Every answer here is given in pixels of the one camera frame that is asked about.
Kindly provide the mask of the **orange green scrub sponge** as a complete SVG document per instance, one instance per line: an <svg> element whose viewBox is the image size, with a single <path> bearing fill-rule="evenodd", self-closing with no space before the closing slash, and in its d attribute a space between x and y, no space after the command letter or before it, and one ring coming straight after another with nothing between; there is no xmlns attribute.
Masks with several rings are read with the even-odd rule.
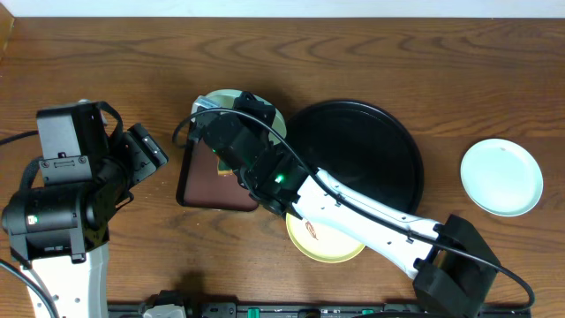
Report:
<svg viewBox="0 0 565 318"><path fill-rule="evenodd" d="M217 166L217 174L219 176L229 176L233 174L233 169L231 169L231 167L227 163L220 160Z"/></svg>

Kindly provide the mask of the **mint green plate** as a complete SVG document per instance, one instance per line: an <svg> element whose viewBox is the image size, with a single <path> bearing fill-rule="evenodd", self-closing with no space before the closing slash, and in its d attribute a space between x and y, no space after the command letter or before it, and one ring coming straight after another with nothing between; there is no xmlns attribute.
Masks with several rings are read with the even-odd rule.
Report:
<svg viewBox="0 0 565 318"><path fill-rule="evenodd" d="M544 190L535 158L510 140L486 139L463 155L460 179L468 197L486 212L521 216L539 203Z"/></svg>
<svg viewBox="0 0 565 318"><path fill-rule="evenodd" d="M207 95L200 95L192 104L191 113L199 110L208 109L210 107L224 107L231 109L234 100L241 95L241 90L236 89L220 89L208 93ZM275 110L275 119L272 128L277 131L282 137L287 134L286 123L282 113Z"/></svg>

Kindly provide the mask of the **yellow plate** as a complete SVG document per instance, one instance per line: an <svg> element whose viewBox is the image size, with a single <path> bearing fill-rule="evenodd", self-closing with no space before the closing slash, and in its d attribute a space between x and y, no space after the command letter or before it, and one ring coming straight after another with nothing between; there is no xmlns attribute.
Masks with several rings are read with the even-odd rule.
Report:
<svg viewBox="0 0 565 318"><path fill-rule="evenodd" d="M364 249L365 245L350 236L322 223L299 219L291 214L285 217L290 240L304 255L320 262L348 261Z"/></svg>

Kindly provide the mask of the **mint green plate top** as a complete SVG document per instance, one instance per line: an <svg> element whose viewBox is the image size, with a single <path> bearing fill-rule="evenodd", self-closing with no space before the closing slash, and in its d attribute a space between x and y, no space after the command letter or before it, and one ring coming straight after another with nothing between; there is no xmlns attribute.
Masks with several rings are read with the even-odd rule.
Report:
<svg viewBox="0 0 565 318"><path fill-rule="evenodd" d="M510 140L486 139L463 155L460 179L468 197L486 212L521 216L539 203L544 190L535 158Z"/></svg>

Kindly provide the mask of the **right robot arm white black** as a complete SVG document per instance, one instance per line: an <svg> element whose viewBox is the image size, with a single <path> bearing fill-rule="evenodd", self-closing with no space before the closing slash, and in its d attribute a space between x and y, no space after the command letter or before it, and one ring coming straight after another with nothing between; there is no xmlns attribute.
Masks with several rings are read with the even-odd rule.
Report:
<svg viewBox="0 0 565 318"><path fill-rule="evenodd" d="M332 227L383 255L411 279L428 312L475 317L483 309L501 265L467 220L452 215L439 223L371 199L308 165L285 139L269 141L279 133L241 110L200 110L188 119L189 134L267 210Z"/></svg>

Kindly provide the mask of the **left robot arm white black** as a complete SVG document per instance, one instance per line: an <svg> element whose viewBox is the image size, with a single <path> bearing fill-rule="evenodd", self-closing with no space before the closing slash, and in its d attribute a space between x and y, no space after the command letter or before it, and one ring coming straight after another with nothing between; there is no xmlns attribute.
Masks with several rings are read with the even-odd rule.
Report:
<svg viewBox="0 0 565 318"><path fill-rule="evenodd" d="M38 317L106 317L109 221L133 200L131 189L168 162L143 125L122 132L109 146L103 130L90 133L93 153L77 141L43 148L2 214L11 255L22 264Z"/></svg>

